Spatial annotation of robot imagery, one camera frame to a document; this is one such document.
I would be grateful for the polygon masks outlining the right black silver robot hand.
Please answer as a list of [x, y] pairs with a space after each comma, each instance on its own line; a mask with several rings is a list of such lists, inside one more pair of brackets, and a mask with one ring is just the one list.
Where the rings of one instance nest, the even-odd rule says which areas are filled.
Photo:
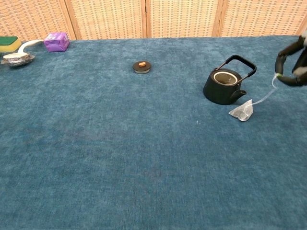
[[[286, 58], [303, 49], [296, 64], [292, 69], [294, 78], [290, 78], [283, 75], [283, 65]], [[298, 40], [286, 47], [284, 50], [278, 53], [275, 61], [275, 74], [277, 79], [283, 84], [296, 87], [307, 85], [307, 32], [304, 31], [298, 38]]]

